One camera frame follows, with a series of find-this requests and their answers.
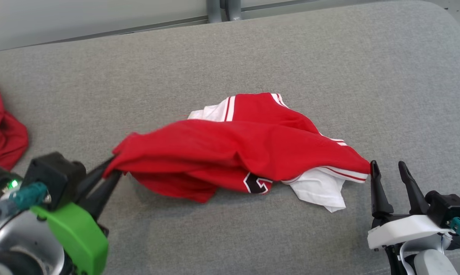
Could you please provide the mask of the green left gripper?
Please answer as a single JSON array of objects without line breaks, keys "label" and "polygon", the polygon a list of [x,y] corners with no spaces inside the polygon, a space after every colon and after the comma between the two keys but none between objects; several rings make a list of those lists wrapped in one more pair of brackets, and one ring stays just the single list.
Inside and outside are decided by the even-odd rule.
[{"label": "green left gripper", "polygon": [[31,207],[34,214],[46,219],[53,235],[81,274],[100,275],[106,266],[109,242],[95,221],[100,218],[122,172],[114,170],[92,194],[89,193],[114,158],[99,164],[79,182],[76,202],[80,202],[80,206],[69,202],[55,211]]}]

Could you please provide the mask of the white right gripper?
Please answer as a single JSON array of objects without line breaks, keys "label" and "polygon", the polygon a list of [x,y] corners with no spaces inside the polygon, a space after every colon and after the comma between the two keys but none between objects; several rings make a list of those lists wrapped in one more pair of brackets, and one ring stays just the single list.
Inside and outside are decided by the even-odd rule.
[{"label": "white right gripper", "polygon": [[[376,160],[370,162],[371,176],[371,214],[373,218],[382,219],[393,214],[394,208],[389,204],[382,183],[381,172]],[[441,228],[435,224],[426,214],[429,204],[426,202],[423,192],[413,178],[407,165],[399,161],[399,172],[402,182],[406,186],[408,201],[413,215],[387,222],[368,231],[367,242],[370,249],[383,246],[405,244],[408,251],[421,251],[423,249],[437,249],[442,251],[450,242],[444,234],[454,231],[451,228]]]}]

